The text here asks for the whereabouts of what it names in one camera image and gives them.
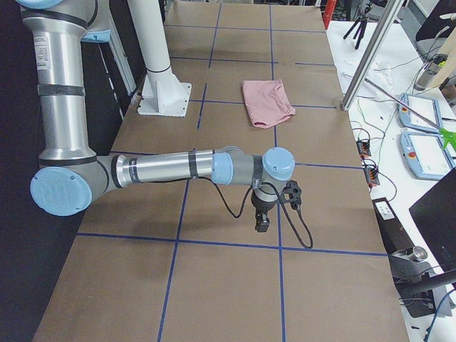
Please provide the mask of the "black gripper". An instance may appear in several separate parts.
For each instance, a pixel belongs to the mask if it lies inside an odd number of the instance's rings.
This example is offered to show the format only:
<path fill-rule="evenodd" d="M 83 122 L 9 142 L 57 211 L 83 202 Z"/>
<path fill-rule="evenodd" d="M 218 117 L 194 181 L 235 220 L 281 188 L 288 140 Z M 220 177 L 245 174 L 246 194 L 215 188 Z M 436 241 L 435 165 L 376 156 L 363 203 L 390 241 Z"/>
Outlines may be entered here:
<path fill-rule="evenodd" d="M 255 208 L 255 230 L 258 233 L 265 233 L 269 229 L 270 220 L 268 212 L 277 202 L 277 196 L 266 193 L 257 188 L 251 195 L 251 203 Z"/>

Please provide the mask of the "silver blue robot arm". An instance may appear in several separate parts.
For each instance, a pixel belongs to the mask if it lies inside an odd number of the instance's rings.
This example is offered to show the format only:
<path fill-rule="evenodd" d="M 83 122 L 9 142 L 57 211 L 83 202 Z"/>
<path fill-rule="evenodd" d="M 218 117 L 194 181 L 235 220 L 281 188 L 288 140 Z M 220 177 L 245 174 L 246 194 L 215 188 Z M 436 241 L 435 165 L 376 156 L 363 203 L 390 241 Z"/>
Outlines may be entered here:
<path fill-rule="evenodd" d="M 21 19 L 33 34 L 45 148 L 30 183 L 34 202 L 55 216 L 85 210 L 104 194 L 132 184 L 204 179 L 215 186 L 245 185 L 256 230 L 284 203 L 294 157 L 274 147 L 248 155 L 235 146 L 142 157 L 110 155 L 120 122 L 107 111 L 86 112 L 83 45 L 99 52 L 104 71 L 129 69 L 108 1 L 21 1 Z"/>

